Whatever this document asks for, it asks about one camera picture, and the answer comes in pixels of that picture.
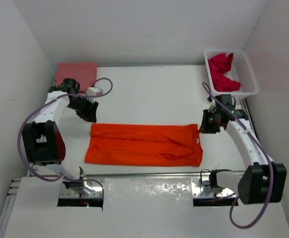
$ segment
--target plastic laundry basket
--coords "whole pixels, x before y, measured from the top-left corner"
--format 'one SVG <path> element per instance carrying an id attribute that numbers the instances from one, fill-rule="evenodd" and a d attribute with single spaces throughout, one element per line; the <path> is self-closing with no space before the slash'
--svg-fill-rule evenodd
<path id="1" fill-rule="evenodd" d="M 233 61 L 231 66 L 231 71 L 225 73 L 224 75 L 232 80 L 238 81 L 241 83 L 241 87 L 239 91 L 233 92 L 218 92 L 214 89 L 214 84 L 212 80 L 212 76 L 210 74 L 208 60 L 212 57 L 225 53 L 228 56 L 230 53 L 233 53 Z M 231 94 L 236 99 L 244 99 L 249 95 L 255 95 L 259 93 L 259 84 L 255 75 L 253 73 L 250 60 L 245 52 L 239 50 L 205 50 L 205 61 L 206 67 L 210 82 L 210 89 L 213 95 L 221 95 L 221 94 Z"/>

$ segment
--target folded cloth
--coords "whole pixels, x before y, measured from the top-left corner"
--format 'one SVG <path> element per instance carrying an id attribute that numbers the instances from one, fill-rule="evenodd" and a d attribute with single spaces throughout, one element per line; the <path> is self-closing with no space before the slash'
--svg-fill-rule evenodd
<path id="1" fill-rule="evenodd" d="M 233 53 L 226 57 L 225 53 L 216 55 L 208 60 L 210 74 L 212 76 L 214 88 L 218 92 L 238 91 L 241 84 L 224 76 L 224 73 L 231 70 Z"/>
<path id="2" fill-rule="evenodd" d="M 86 92 L 97 78 L 97 64 L 93 62 L 83 63 L 59 63 L 55 74 L 55 84 L 60 85 L 65 78 L 73 78 L 80 84 L 79 91 Z"/>
<path id="3" fill-rule="evenodd" d="M 92 124 L 85 162 L 101 165 L 199 166 L 197 124 Z"/>

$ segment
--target gray wall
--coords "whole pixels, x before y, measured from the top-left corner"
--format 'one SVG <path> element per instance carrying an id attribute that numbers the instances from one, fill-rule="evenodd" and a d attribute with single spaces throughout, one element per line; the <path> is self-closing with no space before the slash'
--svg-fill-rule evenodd
<path id="1" fill-rule="evenodd" d="M 244 49 L 267 0 L 14 0 L 52 66 L 203 63 Z"/>
<path id="2" fill-rule="evenodd" d="M 288 170 L 284 200 L 289 215 L 289 1 L 269 1 L 246 48 L 261 92 L 248 99 L 259 138 Z"/>
<path id="3" fill-rule="evenodd" d="M 0 213 L 12 178 L 25 175 L 18 129 L 52 83 L 47 58 L 12 0 L 0 0 Z"/>

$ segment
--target crimson towel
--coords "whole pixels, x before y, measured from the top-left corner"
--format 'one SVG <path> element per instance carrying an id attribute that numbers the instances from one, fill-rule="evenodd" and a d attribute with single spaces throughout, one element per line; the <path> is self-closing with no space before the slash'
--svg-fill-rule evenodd
<path id="1" fill-rule="evenodd" d="M 197 124 L 94 123 L 85 162 L 101 165 L 199 166 L 203 150 Z"/>
<path id="2" fill-rule="evenodd" d="M 59 63 L 55 74 L 55 84 L 60 85 L 65 78 L 75 79 L 80 84 L 79 91 L 86 92 L 96 81 L 97 64 L 93 62 Z"/>
<path id="3" fill-rule="evenodd" d="M 224 76 L 224 73 L 231 70 L 233 53 L 226 57 L 225 53 L 216 55 L 208 60 L 210 74 L 212 76 L 214 88 L 218 92 L 238 91 L 241 84 Z"/>

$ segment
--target white wall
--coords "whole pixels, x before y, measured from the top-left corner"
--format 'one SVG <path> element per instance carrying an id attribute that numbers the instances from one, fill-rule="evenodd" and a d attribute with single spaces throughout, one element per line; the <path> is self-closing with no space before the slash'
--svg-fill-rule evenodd
<path id="1" fill-rule="evenodd" d="M 289 1 L 269 1 L 246 52 L 261 85 L 247 101 L 262 144 L 287 167 L 289 212 Z"/>
<path id="2" fill-rule="evenodd" d="M 43 103 L 53 71 L 12 0 L 0 0 L 0 213 L 12 178 L 25 175 L 16 150 L 23 119 Z"/>
<path id="3" fill-rule="evenodd" d="M 203 63 L 244 49 L 267 0 L 14 0 L 53 66 Z"/>

